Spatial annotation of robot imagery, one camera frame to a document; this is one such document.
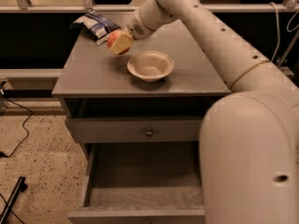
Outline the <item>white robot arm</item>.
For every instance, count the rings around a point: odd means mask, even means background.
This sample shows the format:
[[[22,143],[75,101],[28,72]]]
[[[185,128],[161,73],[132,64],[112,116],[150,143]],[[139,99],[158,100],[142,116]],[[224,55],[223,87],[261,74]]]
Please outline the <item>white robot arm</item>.
[[[147,0],[109,48],[121,54],[174,20],[230,90],[200,129],[206,224],[299,224],[299,89],[260,51],[200,0]]]

